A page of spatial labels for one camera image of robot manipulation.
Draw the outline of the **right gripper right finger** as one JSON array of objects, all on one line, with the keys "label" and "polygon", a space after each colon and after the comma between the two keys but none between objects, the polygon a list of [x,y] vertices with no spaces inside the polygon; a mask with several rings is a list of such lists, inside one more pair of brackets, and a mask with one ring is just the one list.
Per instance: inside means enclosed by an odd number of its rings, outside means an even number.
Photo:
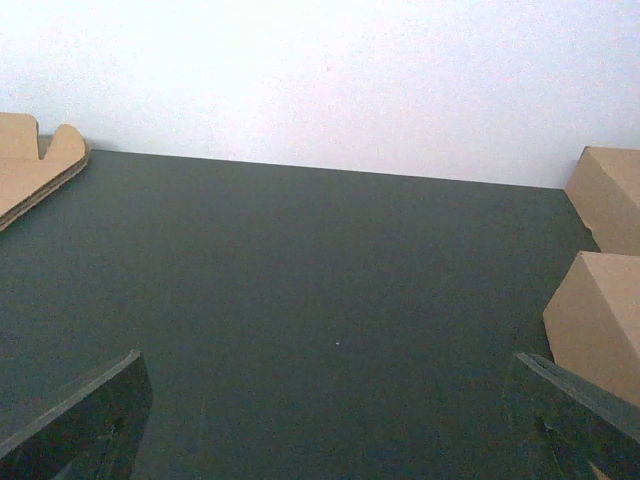
[{"label": "right gripper right finger", "polygon": [[637,479],[639,407],[537,354],[511,358],[503,398],[521,479]]}]

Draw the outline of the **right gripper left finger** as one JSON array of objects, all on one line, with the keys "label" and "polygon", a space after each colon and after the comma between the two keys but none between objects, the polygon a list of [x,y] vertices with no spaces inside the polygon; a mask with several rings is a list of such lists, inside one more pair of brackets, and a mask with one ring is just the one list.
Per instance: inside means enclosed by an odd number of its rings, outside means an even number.
[{"label": "right gripper left finger", "polygon": [[129,479],[152,406],[139,350],[1,414],[3,479]]}]

